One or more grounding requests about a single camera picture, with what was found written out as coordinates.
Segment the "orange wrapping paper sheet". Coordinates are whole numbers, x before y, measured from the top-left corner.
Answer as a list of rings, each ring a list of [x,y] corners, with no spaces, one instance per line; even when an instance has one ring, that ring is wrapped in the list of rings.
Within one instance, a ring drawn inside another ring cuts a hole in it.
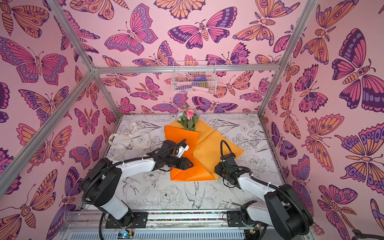
[[[189,149],[183,154],[183,157],[188,158],[194,164],[188,170],[171,170],[170,176],[173,182],[217,180],[219,175],[214,170],[215,166],[221,161],[220,144],[222,140],[229,144],[236,157],[241,156],[245,151],[202,120],[198,120],[194,132],[183,129],[182,125],[175,121],[165,126],[165,138],[175,143],[186,139]]]

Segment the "pink fake rose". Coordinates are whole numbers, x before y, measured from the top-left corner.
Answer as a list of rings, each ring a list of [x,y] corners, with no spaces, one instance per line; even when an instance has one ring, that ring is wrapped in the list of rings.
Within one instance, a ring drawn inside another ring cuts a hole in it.
[[[184,105],[184,111],[186,112],[187,114],[187,119],[189,120],[191,117],[194,116],[195,112],[191,109],[189,109],[186,105]]]

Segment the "white fake flower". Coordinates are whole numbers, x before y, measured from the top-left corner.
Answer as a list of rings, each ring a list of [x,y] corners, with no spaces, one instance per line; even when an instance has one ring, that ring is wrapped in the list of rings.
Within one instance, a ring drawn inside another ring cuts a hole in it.
[[[182,125],[183,129],[188,130],[188,119],[185,111],[178,114],[177,122]]]

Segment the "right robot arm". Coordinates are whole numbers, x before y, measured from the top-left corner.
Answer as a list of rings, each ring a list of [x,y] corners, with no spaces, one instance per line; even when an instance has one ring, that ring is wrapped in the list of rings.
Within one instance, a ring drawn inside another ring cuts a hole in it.
[[[272,226],[284,240],[297,235],[307,235],[313,225],[308,207],[289,184],[275,186],[254,177],[251,169],[238,166],[235,154],[220,156],[215,173],[231,187],[247,191],[264,201],[265,208],[257,201],[249,201],[240,208],[240,218],[246,226]]]

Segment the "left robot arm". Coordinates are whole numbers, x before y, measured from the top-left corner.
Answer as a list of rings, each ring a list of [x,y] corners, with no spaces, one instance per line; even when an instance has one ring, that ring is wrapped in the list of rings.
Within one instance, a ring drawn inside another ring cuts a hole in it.
[[[160,170],[165,166],[170,169],[188,170],[194,166],[183,156],[188,150],[186,139],[179,143],[165,140],[159,149],[141,158],[119,162],[112,162],[108,158],[101,159],[80,184],[83,192],[82,203],[95,206],[121,226],[127,227],[133,219],[133,212],[116,193],[120,181],[136,174]]]

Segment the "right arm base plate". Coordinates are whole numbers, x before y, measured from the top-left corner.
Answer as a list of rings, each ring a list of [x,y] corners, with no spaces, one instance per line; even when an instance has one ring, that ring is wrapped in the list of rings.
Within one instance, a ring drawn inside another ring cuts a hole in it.
[[[232,210],[226,212],[227,224],[234,228],[254,228],[260,227],[262,224],[271,225],[271,217],[267,211],[251,210],[249,214],[247,210]]]

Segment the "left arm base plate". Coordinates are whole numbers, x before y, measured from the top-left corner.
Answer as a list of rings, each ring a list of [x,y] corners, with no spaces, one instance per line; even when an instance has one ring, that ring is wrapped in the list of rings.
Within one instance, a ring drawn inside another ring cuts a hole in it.
[[[148,222],[148,212],[128,212],[128,214],[120,220],[116,220],[113,216],[109,216],[106,229],[144,229]]]

